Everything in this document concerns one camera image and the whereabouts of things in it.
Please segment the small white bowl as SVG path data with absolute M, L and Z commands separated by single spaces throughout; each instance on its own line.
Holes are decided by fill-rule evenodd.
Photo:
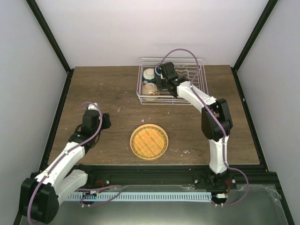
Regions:
M 149 82 L 143 85 L 141 94 L 144 96 L 158 96 L 160 95 L 160 91 L 155 83 Z

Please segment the dark blue mug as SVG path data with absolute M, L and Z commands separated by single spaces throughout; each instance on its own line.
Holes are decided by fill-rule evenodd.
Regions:
M 158 67 L 154 68 L 154 72 L 155 72 L 155 77 L 162 78 L 161 70 Z

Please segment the white bowl teal outside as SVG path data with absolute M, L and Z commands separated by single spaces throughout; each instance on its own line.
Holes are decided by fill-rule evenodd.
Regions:
M 142 82 L 143 84 L 156 83 L 155 73 L 153 68 L 147 68 L 144 70 L 142 74 Z

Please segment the white wire dish rack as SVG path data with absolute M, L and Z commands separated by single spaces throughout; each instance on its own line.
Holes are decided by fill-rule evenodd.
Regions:
M 158 96 L 144 96 L 141 94 L 143 87 L 142 75 L 145 69 L 155 68 L 155 66 L 163 60 L 162 57 L 142 57 L 139 60 L 139 72 L 137 78 L 136 94 L 142 105 L 189 105 L 190 103 L 181 98 L 173 97 L 167 90 L 160 91 Z M 172 62 L 178 76 L 185 76 L 193 81 L 193 85 L 205 94 L 208 94 L 208 86 L 204 69 L 204 62 L 198 58 L 196 63 L 191 57 L 167 57 L 164 62 Z

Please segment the round bamboo steamer tray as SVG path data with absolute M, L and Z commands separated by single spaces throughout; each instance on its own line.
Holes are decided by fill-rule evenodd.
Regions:
M 166 152 L 169 139 L 160 126 L 144 124 L 133 131 L 129 143 L 135 156 L 151 161 L 160 158 Z

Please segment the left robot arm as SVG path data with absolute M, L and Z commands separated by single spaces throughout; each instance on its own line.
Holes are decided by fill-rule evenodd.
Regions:
M 42 172 L 32 173 L 21 184 L 19 212 L 31 220 L 48 224 L 60 205 L 77 189 L 91 189 L 96 178 L 86 166 L 74 165 L 93 148 L 103 129 L 111 126 L 110 115 L 102 115 L 91 106 L 70 136 L 59 156 Z

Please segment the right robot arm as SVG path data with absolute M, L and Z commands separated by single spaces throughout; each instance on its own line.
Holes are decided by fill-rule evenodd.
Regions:
M 183 98 L 201 113 L 201 129 L 209 140 L 209 185 L 218 189 L 228 177 L 227 142 L 233 127 L 228 103 L 225 99 L 209 96 L 185 76 L 179 76 L 171 62 L 157 64 L 154 68 L 156 82 L 175 98 Z

